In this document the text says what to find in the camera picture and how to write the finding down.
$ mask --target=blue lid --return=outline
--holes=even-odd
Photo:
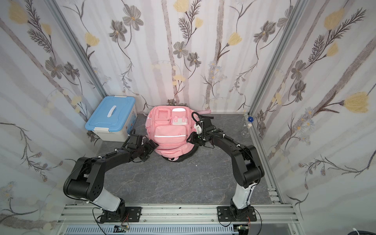
[[[109,132],[120,131],[128,119],[135,102],[134,97],[105,97],[85,124],[86,130],[94,130],[95,127],[106,127]]]

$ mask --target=box handle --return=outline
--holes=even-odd
[[[112,106],[112,108],[110,109],[110,111],[107,114],[107,117],[111,117],[112,112],[115,110],[115,108],[116,108],[116,105]]]

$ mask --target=white storage box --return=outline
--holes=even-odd
[[[105,97],[85,124],[86,130],[104,141],[126,141],[137,118],[135,101],[129,96]]]

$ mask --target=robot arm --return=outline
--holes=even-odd
[[[230,202],[230,213],[234,220],[239,221],[248,213],[252,191],[264,176],[264,168],[257,150],[252,145],[236,143],[223,130],[211,124],[212,117],[193,112],[192,118],[196,122],[197,132],[192,132],[187,141],[199,146],[205,146],[206,142],[210,142],[231,157],[233,175],[238,184]]]
[[[145,161],[158,147],[154,141],[145,144],[142,135],[131,134],[121,148],[97,158],[79,158],[64,184],[64,194],[79,200],[89,201],[103,208],[101,221],[122,222],[127,214],[125,203],[103,187],[105,173],[137,157]]]

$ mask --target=white cable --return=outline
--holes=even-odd
[[[358,233],[358,235],[359,235],[359,232],[358,232],[358,230],[356,228],[353,228],[353,230],[356,231]]]

